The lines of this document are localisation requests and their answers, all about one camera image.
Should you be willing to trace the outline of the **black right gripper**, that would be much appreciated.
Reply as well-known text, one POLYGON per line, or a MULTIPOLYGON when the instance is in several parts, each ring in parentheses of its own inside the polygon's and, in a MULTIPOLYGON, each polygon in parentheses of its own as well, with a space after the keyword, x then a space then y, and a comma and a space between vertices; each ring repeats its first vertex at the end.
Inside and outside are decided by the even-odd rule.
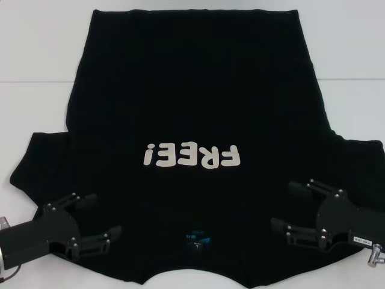
POLYGON ((283 234, 288 245, 331 250, 339 243, 384 250, 384 213, 358 207, 341 188, 310 179, 306 183, 291 181, 288 192, 312 199, 324 199, 318 209, 316 229, 295 226, 281 219, 271 219, 273 232, 283 234))

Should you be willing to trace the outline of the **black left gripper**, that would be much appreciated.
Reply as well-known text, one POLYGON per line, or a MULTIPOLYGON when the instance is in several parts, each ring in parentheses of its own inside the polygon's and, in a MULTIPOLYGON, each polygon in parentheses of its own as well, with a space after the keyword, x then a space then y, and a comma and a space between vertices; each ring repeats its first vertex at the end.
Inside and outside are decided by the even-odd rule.
POLYGON ((79 228, 67 211, 95 206, 96 194, 71 193, 45 204, 47 211, 34 220, 1 230, 1 268, 11 269, 49 254, 69 261, 103 255, 122 234, 115 226, 102 234, 81 237, 79 228))

